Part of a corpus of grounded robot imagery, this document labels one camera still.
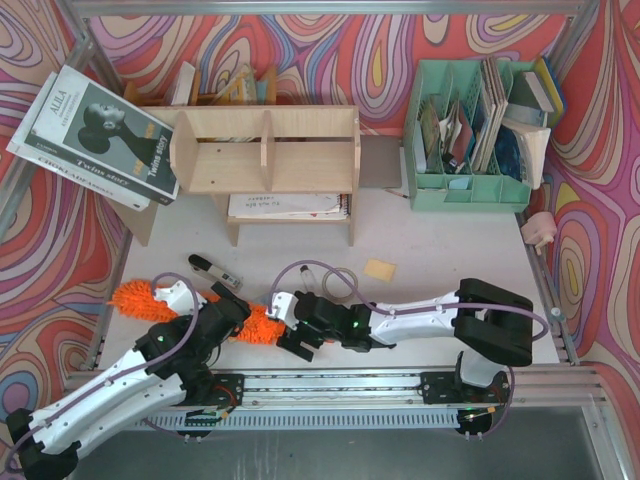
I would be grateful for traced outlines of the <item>orange microfiber duster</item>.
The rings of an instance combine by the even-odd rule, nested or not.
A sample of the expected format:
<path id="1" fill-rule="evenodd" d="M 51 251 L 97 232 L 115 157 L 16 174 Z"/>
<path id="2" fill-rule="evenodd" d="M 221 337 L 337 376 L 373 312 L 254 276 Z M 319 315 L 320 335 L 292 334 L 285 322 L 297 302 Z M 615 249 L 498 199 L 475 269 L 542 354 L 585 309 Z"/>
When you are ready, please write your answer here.
<path id="1" fill-rule="evenodd" d="M 219 284 L 196 293 L 182 280 L 166 286 L 133 280 L 116 288 L 110 304 L 126 317 L 151 323 L 135 348 L 158 356 L 178 345 L 202 344 L 209 351 L 229 338 L 255 345 L 291 339 L 318 348 L 325 342 L 323 335 L 309 320 L 294 316 L 301 299 L 300 292 L 277 292 L 261 303 L 246 303 Z"/>

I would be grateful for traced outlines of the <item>black and white stapler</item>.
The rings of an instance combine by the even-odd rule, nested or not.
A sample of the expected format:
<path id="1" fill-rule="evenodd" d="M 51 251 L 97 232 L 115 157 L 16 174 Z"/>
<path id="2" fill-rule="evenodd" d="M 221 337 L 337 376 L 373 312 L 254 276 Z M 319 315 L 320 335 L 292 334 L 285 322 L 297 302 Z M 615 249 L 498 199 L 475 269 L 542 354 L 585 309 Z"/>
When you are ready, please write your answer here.
<path id="1" fill-rule="evenodd" d="M 237 277 L 198 254 L 191 254 L 188 257 L 188 263 L 196 275 L 210 280 L 212 283 L 219 281 L 234 292 L 238 292 L 242 288 L 242 282 Z"/>

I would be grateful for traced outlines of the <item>white marker black cap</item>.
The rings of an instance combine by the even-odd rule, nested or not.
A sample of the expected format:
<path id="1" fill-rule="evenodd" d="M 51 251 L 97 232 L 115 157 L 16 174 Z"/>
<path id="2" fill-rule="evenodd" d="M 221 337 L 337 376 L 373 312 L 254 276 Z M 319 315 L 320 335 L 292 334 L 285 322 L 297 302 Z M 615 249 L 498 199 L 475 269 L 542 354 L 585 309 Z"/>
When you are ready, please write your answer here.
<path id="1" fill-rule="evenodd" d="M 309 266 L 304 264 L 300 267 L 299 271 L 305 291 L 308 293 L 316 293 L 318 286 L 317 280 Z"/>

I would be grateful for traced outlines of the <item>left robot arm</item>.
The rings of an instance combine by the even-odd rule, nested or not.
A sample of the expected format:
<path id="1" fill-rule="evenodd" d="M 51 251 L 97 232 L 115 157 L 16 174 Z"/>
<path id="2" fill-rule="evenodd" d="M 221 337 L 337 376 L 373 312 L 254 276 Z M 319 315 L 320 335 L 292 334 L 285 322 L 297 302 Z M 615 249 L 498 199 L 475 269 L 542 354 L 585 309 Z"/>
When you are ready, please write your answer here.
<path id="1" fill-rule="evenodd" d="M 14 442 L 6 469 L 27 479 L 64 479 L 79 460 L 132 423 L 170 406 L 209 405 L 222 417 L 242 403 L 243 378 L 213 373 L 212 353 L 238 334 L 249 303 L 221 283 L 208 299 L 183 278 L 159 288 L 133 282 L 112 302 L 154 319 L 114 364 L 66 397 L 6 418 Z"/>

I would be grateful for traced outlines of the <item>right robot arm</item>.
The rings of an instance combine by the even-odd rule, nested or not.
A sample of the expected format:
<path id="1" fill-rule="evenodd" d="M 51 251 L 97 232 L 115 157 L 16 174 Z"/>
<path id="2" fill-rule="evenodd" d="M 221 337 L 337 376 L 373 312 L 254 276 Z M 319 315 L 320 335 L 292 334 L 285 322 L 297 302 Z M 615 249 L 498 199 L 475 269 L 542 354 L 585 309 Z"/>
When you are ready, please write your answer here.
<path id="1" fill-rule="evenodd" d="M 392 349 L 414 339 L 455 338 L 466 348 L 456 360 L 456 381 L 487 388 L 505 367 L 533 360 L 532 302 L 485 281 L 466 278 L 453 292 L 405 303 L 360 303 L 349 307 L 312 292 L 277 292 L 267 317 L 285 325 L 277 345 L 306 360 L 337 342 L 358 353 Z"/>

